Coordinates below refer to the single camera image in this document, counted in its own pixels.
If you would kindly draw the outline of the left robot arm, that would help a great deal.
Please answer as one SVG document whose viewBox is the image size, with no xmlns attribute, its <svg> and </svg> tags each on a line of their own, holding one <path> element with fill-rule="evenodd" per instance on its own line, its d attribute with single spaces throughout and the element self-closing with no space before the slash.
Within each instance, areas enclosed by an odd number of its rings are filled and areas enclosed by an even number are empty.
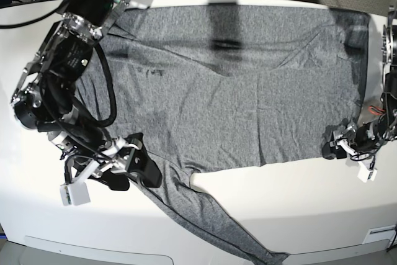
<svg viewBox="0 0 397 265">
<path fill-rule="evenodd" d="M 325 159 L 350 158 L 352 161 L 375 162 L 375 155 L 389 141 L 396 140 L 396 0 L 391 0 L 387 23 L 382 36 L 382 107 L 370 106 L 369 111 L 378 118 L 361 127 L 349 123 L 345 128 L 330 134 L 330 139 L 322 148 Z"/>
</svg>

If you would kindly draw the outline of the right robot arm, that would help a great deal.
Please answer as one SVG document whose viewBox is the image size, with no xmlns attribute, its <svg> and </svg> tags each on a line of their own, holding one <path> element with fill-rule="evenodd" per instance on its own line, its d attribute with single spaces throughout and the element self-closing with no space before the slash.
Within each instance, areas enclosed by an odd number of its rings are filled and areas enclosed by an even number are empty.
<svg viewBox="0 0 397 265">
<path fill-rule="evenodd" d="M 110 138 L 117 103 L 109 63 L 100 45 L 131 0 L 63 0 L 61 20 L 52 25 L 34 59 L 24 68 L 11 98 L 16 119 L 47 134 L 61 150 L 65 188 L 86 179 L 126 191 L 130 181 L 158 188 L 162 174 L 148 156 L 143 134 Z M 76 81 L 97 55 L 105 77 L 110 113 L 95 119 L 75 96 Z"/>
</svg>

